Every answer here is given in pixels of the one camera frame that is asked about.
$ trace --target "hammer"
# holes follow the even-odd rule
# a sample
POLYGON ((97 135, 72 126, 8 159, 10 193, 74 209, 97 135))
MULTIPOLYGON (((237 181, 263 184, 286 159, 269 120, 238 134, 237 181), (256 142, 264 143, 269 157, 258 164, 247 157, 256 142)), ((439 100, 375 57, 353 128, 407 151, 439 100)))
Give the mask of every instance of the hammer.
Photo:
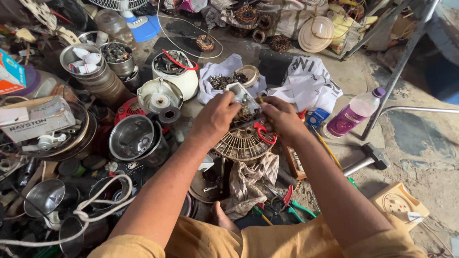
POLYGON ((360 148, 365 153, 365 158, 343 169, 344 176, 350 176, 353 173, 371 164, 373 164, 373 166, 379 170, 384 170, 390 167, 389 162, 384 158, 382 152, 379 151, 376 147, 374 147, 373 144, 365 143, 360 148))

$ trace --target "yellow shirt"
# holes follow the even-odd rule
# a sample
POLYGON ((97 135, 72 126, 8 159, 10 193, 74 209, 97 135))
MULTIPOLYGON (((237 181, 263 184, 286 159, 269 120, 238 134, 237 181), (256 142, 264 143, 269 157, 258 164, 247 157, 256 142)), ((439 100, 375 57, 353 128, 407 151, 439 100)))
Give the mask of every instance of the yellow shirt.
POLYGON ((247 227, 242 230, 242 238, 226 229, 180 216, 164 250, 145 237, 122 235, 101 244, 88 258, 427 258, 414 245, 404 223, 391 214, 385 215, 396 229, 344 250, 322 216, 297 225, 247 227))

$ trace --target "table fan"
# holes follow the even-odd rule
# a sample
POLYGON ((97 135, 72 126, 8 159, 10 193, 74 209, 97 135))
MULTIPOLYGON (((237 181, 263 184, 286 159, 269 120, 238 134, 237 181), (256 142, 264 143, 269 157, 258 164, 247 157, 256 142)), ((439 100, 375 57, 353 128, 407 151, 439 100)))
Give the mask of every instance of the table fan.
POLYGON ((160 27, 155 16, 135 17, 132 10, 150 4, 150 0, 89 0, 107 9, 118 11, 128 22, 128 27, 137 42, 149 40, 158 34, 160 27))

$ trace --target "glass jar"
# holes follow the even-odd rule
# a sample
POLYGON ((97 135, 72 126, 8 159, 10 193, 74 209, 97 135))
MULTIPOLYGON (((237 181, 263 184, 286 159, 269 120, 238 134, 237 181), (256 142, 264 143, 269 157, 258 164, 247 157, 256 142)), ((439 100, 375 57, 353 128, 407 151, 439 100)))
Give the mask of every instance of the glass jar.
POLYGON ((125 43, 132 50, 137 49, 137 42, 134 39, 131 29, 126 20, 115 10, 104 9, 98 11, 94 21, 100 31, 112 36, 117 42, 125 43))

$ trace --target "bare foot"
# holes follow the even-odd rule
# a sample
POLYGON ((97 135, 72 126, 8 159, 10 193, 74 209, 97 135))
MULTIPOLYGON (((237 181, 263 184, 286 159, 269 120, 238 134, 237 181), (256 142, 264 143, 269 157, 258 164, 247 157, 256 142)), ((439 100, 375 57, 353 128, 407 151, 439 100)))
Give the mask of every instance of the bare foot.
POLYGON ((230 230, 236 235, 242 237, 241 230, 226 216, 225 212, 220 207, 220 202, 216 201, 212 206, 212 213, 217 222, 217 226, 230 230))

